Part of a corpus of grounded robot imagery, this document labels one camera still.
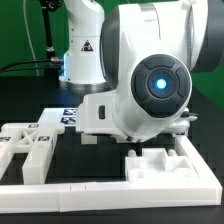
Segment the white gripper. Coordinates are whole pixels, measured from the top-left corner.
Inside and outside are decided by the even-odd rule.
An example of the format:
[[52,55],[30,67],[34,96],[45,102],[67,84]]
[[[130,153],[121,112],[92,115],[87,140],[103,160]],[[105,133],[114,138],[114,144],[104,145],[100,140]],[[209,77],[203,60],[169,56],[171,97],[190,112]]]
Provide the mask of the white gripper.
[[133,102],[118,101],[114,92],[88,94],[78,106],[76,131],[85,135],[108,135],[119,143],[145,142],[160,133],[186,133],[192,116],[181,109],[171,117],[154,118]]

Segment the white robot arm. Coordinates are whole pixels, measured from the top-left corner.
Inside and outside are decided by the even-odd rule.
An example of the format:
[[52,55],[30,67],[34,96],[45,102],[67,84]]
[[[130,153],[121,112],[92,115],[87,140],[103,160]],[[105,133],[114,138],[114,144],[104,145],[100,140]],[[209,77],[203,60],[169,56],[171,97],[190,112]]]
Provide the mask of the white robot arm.
[[95,90],[78,106],[77,131],[133,143],[186,132],[192,73],[224,64],[224,1],[125,4],[110,14],[94,0],[64,3],[61,80]]

